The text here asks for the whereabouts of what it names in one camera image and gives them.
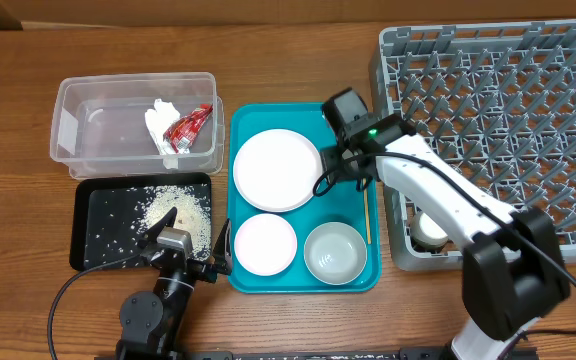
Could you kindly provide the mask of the grey bowl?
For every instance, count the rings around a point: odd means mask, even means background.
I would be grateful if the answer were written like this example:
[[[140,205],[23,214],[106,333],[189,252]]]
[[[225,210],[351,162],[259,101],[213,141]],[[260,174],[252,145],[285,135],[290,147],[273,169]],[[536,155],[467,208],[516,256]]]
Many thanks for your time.
[[[316,227],[304,244],[304,261],[320,282],[341,286],[354,281],[363,272],[368,259],[362,235],[342,222]]]

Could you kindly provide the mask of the pile of rice grains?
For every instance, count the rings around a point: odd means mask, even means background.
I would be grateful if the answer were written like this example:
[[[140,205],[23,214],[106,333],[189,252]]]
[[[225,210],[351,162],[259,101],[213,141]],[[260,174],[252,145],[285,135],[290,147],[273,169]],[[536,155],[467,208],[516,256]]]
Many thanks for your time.
[[[192,256],[207,259],[212,246],[210,187],[161,185],[91,193],[83,265],[93,267],[137,253],[139,237],[172,207],[177,208],[173,227],[191,235]]]

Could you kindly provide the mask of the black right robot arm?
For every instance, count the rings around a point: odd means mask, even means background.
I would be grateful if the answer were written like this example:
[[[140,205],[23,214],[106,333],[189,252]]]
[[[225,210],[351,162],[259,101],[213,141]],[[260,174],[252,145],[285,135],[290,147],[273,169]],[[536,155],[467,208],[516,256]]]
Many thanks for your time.
[[[519,211],[445,163],[396,114],[368,111],[351,88],[321,107],[336,144],[324,149],[329,187],[380,181],[413,201],[462,254],[462,299],[469,320],[450,345],[452,359],[504,359],[539,319],[570,295],[569,274],[549,216]]]

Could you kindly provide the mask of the white tissue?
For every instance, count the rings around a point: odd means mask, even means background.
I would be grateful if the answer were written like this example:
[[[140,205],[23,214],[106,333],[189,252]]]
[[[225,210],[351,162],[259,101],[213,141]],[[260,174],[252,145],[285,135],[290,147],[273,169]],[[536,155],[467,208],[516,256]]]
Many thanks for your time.
[[[148,132],[159,154],[164,156],[164,167],[169,170],[177,169],[177,152],[168,141],[164,139],[164,134],[171,125],[180,119],[181,115],[179,111],[172,103],[165,102],[162,99],[156,99],[153,108],[148,109],[144,117]]]

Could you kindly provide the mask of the pink bowl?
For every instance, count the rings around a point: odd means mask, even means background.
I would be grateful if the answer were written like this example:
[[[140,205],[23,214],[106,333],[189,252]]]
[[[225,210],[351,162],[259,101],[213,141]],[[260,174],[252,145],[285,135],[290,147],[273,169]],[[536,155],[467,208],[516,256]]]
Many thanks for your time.
[[[298,248],[290,223],[269,213],[247,219],[237,230],[234,246],[239,264],[258,276],[273,276],[287,269]]]

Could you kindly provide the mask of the red snack wrapper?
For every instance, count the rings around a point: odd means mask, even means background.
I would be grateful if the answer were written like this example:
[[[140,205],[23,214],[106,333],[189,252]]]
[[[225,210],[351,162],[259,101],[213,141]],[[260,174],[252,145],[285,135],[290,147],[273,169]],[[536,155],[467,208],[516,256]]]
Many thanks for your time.
[[[212,105],[201,104],[170,125],[164,132],[164,140],[176,153],[187,152],[212,112]]]

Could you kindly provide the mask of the white cup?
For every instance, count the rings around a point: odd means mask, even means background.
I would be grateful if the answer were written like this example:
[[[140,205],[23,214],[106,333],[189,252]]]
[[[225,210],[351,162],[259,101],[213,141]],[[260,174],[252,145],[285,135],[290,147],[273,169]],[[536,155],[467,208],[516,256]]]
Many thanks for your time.
[[[410,233],[417,244],[428,250],[441,249],[449,241],[446,232],[424,212],[413,217]]]

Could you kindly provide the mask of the wooden chopstick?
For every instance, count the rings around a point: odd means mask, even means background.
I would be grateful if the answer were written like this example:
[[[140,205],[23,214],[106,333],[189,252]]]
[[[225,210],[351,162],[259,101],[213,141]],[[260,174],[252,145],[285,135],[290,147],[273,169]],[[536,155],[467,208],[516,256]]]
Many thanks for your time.
[[[363,201],[364,201],[364,215],[365,215],[365,228],[366,228],[366,243],[367,245],[372,244],[372,235],[370,228],[370,209],[369,209],[369,198],[368,191],[364,189],[363,191]]]

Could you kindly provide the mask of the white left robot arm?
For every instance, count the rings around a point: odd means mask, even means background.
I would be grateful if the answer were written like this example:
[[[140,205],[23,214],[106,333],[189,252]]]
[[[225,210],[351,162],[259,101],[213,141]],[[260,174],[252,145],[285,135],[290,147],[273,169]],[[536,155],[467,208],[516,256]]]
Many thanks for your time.
[[[224,223],[211,258],[197,260],[189,232],[174,227],[176,216],[175,208],[169,210],[138,241],[140,261],[159,276],[151,291],[136,292],[122,304],[116,359],[182,359],[175,342],[195,285],[232,273],[232,222]]]

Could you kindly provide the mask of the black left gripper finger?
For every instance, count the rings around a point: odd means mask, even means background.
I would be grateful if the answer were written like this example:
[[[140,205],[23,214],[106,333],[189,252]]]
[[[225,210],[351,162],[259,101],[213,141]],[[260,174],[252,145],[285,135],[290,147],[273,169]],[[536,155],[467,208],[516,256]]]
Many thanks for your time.
[[[147,229],[138,239],[137,246],[145,248],[149,243],[155,243],[157,237],[165,227],[173,227],[177,215],[177,208],[172,207],[157,223]]]
[[[232,222],[227,219],[212,250],[213,265],[216,271],[222,275],[232,273],[231,232]]]

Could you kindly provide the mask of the pink round plate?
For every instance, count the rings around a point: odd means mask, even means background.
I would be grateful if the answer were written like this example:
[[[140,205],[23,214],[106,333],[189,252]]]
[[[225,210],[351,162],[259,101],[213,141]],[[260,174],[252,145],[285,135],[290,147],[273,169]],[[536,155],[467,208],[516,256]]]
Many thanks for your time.
[[[287,129],[270,129],[248,139],[237,151],[234,184],[250,205],[266,212],[288,212],[313,197],[323,168],[314,144]]]

